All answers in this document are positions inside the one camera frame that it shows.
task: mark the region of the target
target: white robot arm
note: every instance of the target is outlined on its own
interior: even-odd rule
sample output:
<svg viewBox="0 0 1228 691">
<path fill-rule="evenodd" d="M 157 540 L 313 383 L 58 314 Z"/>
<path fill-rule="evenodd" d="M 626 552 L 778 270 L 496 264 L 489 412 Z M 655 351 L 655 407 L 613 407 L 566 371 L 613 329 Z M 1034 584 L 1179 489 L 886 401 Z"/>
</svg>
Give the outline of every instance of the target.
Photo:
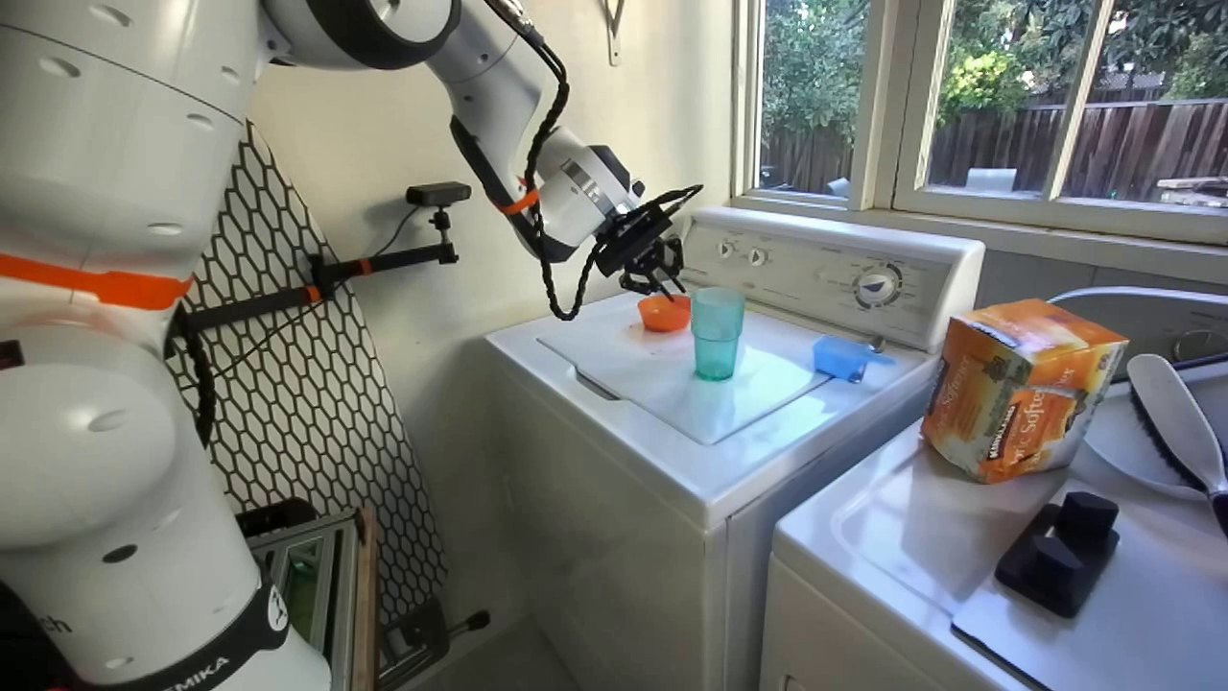
<svg viewBox="0 0 1228 691">
<path fill-rule="evenodd" d="M 329 689 L 157 361 L 270 59 L 425 62 L 547 270 L 597 238 L 603 273 L 673 278 L 695 188 L 644 205 L 561 132 L 566 71 L 504 0 L 4 0 L 0 584 L 85 689 Z"/>
</svg>

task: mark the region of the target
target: washing machine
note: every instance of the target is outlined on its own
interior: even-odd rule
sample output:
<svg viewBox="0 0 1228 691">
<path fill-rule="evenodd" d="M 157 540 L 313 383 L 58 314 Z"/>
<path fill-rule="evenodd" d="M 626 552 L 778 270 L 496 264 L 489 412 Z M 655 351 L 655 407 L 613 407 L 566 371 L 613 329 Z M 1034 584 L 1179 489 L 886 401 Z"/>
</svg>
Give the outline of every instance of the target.
<svg viewBox="0 0 1228 691">
<path fill-rule="evenodd" d="M 1228 364 L 1188 383 L 1223 438 Z M 1070 493 L 1117 506 L 1117 550 L 1076 616 L 998 581 L 1011 547 Z M 904 430 L 778 524 L 767 573 L 760 691 L 1228 682 L 1228 536 L 1125 383 L 1070 470 L 1011 484 L 976 484 Z"/>
<path fill-rule="evenodd" d="M 739 375 L 691 375 L 691 335 L 636 294 L 489 335 L 508 500 L 539 630 L 588 691 L 758 689 L 772 525 L 920 413 L 982 245 L 700 213 L 687 282 L 748 294 Z M 875 351 L 861 379 L 814 343 Z"/>
</svg>

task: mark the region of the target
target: washer control panel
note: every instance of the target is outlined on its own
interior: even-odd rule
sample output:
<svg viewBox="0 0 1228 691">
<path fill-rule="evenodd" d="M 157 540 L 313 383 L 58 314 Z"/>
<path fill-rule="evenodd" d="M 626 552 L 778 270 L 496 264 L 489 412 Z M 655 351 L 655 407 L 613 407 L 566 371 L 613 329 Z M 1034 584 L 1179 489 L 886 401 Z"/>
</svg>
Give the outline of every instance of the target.
<svg viewBox="0 0 1228 691">
<path fill-rule="evenodd" d="M 695 213 L 685 232 L 687 282 L 868 339 L 936 351 L 952 314 L 976 307 L 982 242 L 795 220 Z"/>
</svg>

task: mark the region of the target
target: cup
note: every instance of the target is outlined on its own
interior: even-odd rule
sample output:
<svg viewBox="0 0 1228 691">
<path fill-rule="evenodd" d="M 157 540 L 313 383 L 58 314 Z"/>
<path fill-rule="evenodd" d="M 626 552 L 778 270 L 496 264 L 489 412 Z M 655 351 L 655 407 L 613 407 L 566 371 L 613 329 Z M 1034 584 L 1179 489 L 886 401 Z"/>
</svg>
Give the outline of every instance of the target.
<svg viewBox="0 0 1228 691">
<path fill-rule="evenodd" d="M 731 379 L 741 353 L 744 294 L 727 288 L 691 292 L 695 375 Z"/>
</svg>

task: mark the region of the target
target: detergent box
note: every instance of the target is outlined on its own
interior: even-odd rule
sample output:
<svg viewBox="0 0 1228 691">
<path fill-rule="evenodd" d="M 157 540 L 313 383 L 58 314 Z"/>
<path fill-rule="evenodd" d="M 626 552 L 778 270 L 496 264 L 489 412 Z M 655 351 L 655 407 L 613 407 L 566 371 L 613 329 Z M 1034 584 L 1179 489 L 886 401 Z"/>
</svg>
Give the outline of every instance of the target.
<svg viewBox="0 0 1228 691">
<path fill-rule="evenodd" d="M 998 484 L 1076 456 L 1125 339 L 1023 300 L 952 320 L 942 358 L 920 433 L 946 461 Z"/>
</svg>

